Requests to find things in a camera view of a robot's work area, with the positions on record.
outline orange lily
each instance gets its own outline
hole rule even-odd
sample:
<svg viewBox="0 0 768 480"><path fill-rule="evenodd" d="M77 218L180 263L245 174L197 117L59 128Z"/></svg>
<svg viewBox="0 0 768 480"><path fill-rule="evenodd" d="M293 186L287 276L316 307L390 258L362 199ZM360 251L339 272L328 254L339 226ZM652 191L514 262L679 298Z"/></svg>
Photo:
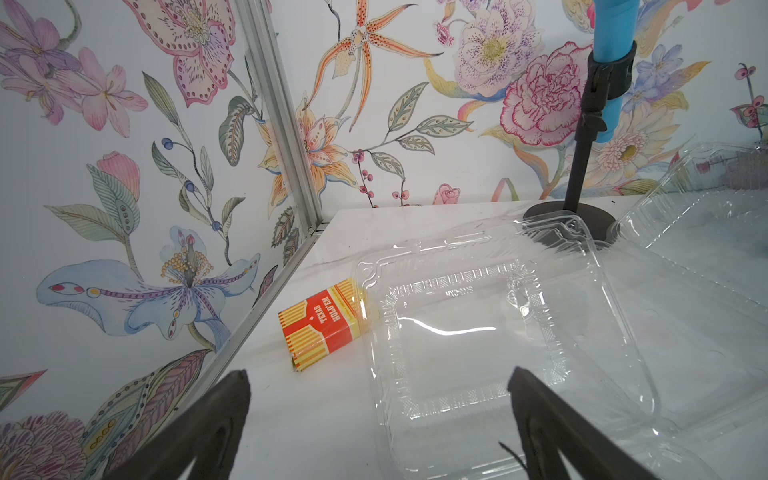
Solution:
<svg viewBox="0 0 768 480"><path fill-rule="evenodd" d="M305 108L308 108L315 99L317 91L320 89L320 84L323 83L323 72L332 60L336 60L335 71L333 77L339 77L346 75L349 71L349 65L352 60L355 59L355 52L358 55L362 55L363 70L362 70L362 91L360 93L360 106L357 110L357 115L349 127L349 131L352 131L352 127L355 126L362 107L366 104L368 99L368 93L371 89L372 80L372 63L371 63L371 45L379 47L382 50L392 51L409 58L424 58L424 57L436 57L442 53L425 53L423 51L410 48L408 45L404 45L399 41L392 40L383 35L379 35L376 32L386 27L397 15L400 15L403 10L415 5L409 3L407 5L400 5L397 8L392 9L388 13L381 17L374 18L370 22L366 22L368 18L368 0L357 0L357 26L352 30L352 34L343 38L339 43L332 46L328 50L323 59L317 67L317 76L315 78L315 88L310 97L310 101L306 104Z"/></svg>

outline purple flower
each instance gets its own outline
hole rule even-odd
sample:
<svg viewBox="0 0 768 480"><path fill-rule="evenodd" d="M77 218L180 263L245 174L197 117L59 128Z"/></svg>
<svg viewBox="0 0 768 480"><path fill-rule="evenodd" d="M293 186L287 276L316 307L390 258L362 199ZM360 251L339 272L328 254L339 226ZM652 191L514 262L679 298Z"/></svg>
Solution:
<svg viewBox="0 0 768 480"><path fill-rule="evenodd" d="M670 79L670 73L683 64L683 59L678 57L683 50L682 45L675 45L667 51L667 48L659 44L650 57L650 61L641 61L637 64L637 81L647 87L657 87Z"/></svg>
<svg viewBox="0 0 768 480"><path fill-rule="evenodd" d="M658 88L648 87L638 78L637 81L634 82L634 86L624 94L624 97L627 99L627 103L621 107L621 110L626 112L633 111L639 104L644 103L651 98L655 98L658 95Z"/></svg>
<svg viewBox="0 0 768 480"><path fill-rule="evenodd" d="M77 478L87 461L85 427L64 412L0 424L0 478Z"/></svg>
<svg viewBox="0 0 768 480"><path fill-rule="evenodd" d="M4 0L5 11L16 29L0 22L0 46L7 48L8 58L18 63L22 55L34 58L43 74L48 64L59 70L80 70L80 62L72 54L58 50L60 37L55 25L47 18L32 20L29 13L16 0ZM0 73L7 75L6 70Z"/></svg>
<svg viewBox="0 0 768 480"><path fill-rule="evenodd" d="M470 12L476 12L482 6L482 1L483 0L462 0L462 5L464 5Z"/></svg>
<svg viewBox="0 0 768 480"><path fill-rule="evenodd" d="M58 122L64 118L62 104L74 111L82 112L82 107L74 99L77 94L56 78L46 78L40 70L39 63L26 55L21 56L18 63L19 66L0 55L0 65L14 75L0 82L3 88L24 95L27 101L37 98L45 118L53 125L58 125Z"/></svg>

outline pink rosebud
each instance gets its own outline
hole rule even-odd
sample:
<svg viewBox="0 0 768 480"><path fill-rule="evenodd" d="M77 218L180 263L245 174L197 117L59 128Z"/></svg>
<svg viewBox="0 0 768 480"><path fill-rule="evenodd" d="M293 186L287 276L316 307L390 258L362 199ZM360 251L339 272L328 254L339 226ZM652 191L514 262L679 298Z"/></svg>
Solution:
<svg viewBox="0 0 768 480"><path fill-rule="evenodd" d="M135 200L139 199L139 167L127 155L116 151L104 155L96 162L96 168L117 178L131 191Z"/></svg>
<svg viewBox="0 0 768 480"><path fill-rule="evenodd" d="M438 22L435 22L433 25L435 26L435 34L437 35L437 41L440 42L440 45L444 47L450 47L453 45L455 38L451 36L451 32L448 30L448 27Z"/></svg>
<svg viewBox="0 0 768 480"><path fill-rule="evenodd" d="M458 188L451 188L448 184L440 185L437 192L435 192L435 200L432 202L432 205L456 204L461 192Z"/></svg>

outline black clamp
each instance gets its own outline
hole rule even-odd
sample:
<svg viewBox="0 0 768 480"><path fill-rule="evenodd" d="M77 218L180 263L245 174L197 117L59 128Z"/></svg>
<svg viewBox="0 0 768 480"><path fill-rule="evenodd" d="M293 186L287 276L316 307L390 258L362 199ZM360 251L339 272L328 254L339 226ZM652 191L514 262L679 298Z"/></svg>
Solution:
<svg viewBox="0 0 768 480"><path fill-rule="evenodd" d="M637 52L637 42L623 58L600 63L594 60L594 52L587 60L587 84L581 96L581 117L576 127L576 141L594 142L598 133L608 129L603 120L603 108L609 100L619 98L632 86L632 66Z"/></svg>

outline pink carnation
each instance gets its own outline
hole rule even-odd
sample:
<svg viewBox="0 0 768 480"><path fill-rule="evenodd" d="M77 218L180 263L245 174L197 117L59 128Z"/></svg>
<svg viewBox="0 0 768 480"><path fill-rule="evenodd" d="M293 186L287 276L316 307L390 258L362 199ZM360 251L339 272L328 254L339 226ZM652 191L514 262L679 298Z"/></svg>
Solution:
<svg viewBox="0 0 768 480"><path fill-rule="evenodd" d="M581 94L587 81L591 45L579 48L569 41L542 55L507 87L501 123L508 134L528 145L551 147L576 130Z"/></svg>

